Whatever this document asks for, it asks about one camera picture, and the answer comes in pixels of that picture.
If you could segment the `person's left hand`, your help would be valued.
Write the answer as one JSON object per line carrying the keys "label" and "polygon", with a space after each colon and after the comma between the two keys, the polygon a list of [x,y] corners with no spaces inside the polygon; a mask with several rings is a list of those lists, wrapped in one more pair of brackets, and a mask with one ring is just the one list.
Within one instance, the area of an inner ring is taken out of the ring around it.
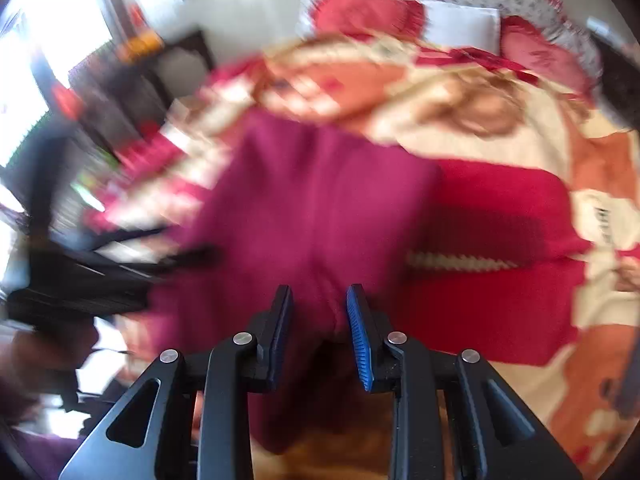
{"label": "person's left hand", "polygon": [[82,367],[99,340],[93,320],[72,324],[61,339],[39,332],[1,337],[1,419],[20,422],[54,372]]}

